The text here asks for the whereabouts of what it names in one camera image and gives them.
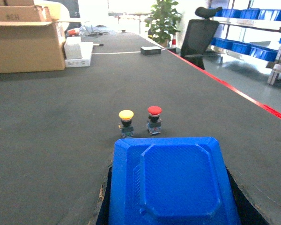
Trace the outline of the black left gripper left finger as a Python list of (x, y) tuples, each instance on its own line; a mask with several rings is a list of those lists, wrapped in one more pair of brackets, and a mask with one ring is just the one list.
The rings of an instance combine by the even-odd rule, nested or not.
[(107, 172), (104, 175), (103, 183), (99, 190), (99, 198), (96, 205), (96, 213), (95, 213), (96, 225), (108, 224), (110, 197), (111, 197), (111, 177), (112, 177), (112, 161), (107, 166)]

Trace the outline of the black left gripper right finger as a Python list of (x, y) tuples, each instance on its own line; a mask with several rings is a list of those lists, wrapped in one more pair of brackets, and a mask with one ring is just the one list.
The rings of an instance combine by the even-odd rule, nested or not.
[(268, 222), (263, 216), (254, 208), (254, 206), (245, 197), (240, 190), (234, 178), (228, 169), (226, 169), (230, 186), (237, 206), (237, 212), (242, 225), (268, 225)]

